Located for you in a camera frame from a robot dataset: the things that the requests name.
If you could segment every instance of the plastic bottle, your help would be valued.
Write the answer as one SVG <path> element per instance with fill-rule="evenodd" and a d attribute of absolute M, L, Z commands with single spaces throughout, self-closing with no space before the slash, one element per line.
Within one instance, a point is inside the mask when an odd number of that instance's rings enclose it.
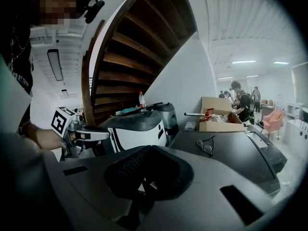
<path fill-rule="evenodd" d="M 139 103 L 142 108 L 145 107 L 145 100 L 144 100 L 144 95 L 142 94 L 142 91 L 139 92 Z"/>

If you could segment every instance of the necklace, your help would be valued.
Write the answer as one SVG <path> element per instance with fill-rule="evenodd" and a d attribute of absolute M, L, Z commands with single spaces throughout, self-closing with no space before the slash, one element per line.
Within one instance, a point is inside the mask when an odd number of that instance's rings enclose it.
<path fill-rule="evenodd" d="M 20 44 L 19 44 L 19 40 L 18 40 L 18 37 L 17 37 L 17 33 L 16 33 L 16 30 L 15 30 L 15 21 L 17 19 L 17 16 L 15 16 L 15 20 L 14 20 L 14 23 L 13 23 L 13 30 L 12 30 L 12 37 L 11 37 L 11 62 L 9 63 L 8 65 L 8 68 L 9 70 L 12 72 L 13 71 L 13 61 L 16 60 L 18 57 L 20 57 L 20 55 L 24 52 L 25 48 L 27 47 L 28 43 L 29 43 L 29 39 L 27 40 L 27 43 L 24 47 L 21 47 Z M 14 54 L 13 54 L 13 45 L 14 45 L 14 40 L 13 40 L 13 36 L 15 34 L 15 38 L 17 39 L 17 44 L 18 44 L 18 47 L 19 49 L 21 49 L 21 52 L 14 57 Z"/>

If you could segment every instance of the plastic bag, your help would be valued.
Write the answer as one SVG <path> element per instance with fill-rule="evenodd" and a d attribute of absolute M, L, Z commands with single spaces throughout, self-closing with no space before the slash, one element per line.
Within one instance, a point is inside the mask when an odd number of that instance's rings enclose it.
<path fill-rule="evenodd" d="M 217 114 L 213 114 L 209 120 L 215 121 L 215 122 L 229 122 L 228 115 L 221 115 L 220 116 L 220 115 L 217 115 Z"/>

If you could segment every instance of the open cardboard box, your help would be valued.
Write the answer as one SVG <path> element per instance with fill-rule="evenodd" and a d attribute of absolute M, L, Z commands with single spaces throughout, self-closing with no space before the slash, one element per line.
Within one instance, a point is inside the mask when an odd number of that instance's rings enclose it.
<path fill-rule="evenodd" d="M 214 108 L 214 114 L 226 115 L 231 118 L 231 122 L 215 122 L 204 121 L 204 117 L 200 119 L 199 131 L 203 132 L 232 132 L 232 131 L 246 131 L 243 123 L 239 120 L 237 115 L 232 112 L 231 103 L 227 99 L 202 97 L 201 113 L 205 114 L 207 109 Z"/>

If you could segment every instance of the pink armchair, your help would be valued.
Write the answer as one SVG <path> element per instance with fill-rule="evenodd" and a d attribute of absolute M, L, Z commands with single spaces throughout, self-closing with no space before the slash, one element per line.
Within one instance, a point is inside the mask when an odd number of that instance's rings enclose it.
<path fill-rule="evenodd" d="M 265 115 L 263 117 L 263 124 L 264 124 L 263 129 L 269 132 L 268 138 L 271 132 L 278 131 L 278 139 L 279 139 L 279 130 L 282 125 L 283 117 L 284 117 L 284 112 L 278 108 L 275 108 L 272 113 L 270 113 L 267 116 Z"/>

